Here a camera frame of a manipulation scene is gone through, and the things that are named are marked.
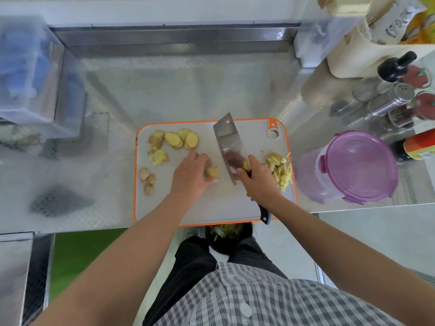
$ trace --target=black pants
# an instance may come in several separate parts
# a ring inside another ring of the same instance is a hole
[[[228,262],[262,268],[287,279],[266,257],[254,237],[240,241]],[[194,236],[183,241],[175,254],[174,267],[147,312],[143,326],[154,325],[202,278],[215,271],[216,264],[206,239]]]

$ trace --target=person's left hand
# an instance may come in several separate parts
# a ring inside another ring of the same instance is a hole
[[[180,197],[190,205],[193,204],[207,187],[217,182],[214,177],[204,178],[204,167],[207,162],[211,162],[207,154],[198,154],[191,150],[174,171],[170,194]]]

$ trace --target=green mat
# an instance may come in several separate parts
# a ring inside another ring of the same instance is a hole
[[[49,301],[54,300],[87,266],[127,229],[57,233]]]

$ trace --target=bottle label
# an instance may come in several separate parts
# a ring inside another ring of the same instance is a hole
[[[432,158],[435,155],[435,129],[408,137],[403,147],[406,154],[415,160]]]

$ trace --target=yellow package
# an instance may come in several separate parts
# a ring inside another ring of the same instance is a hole
[[[435,0],[420,0],[420,2],[428,9],[412,19],[400,44],[435,43]]]

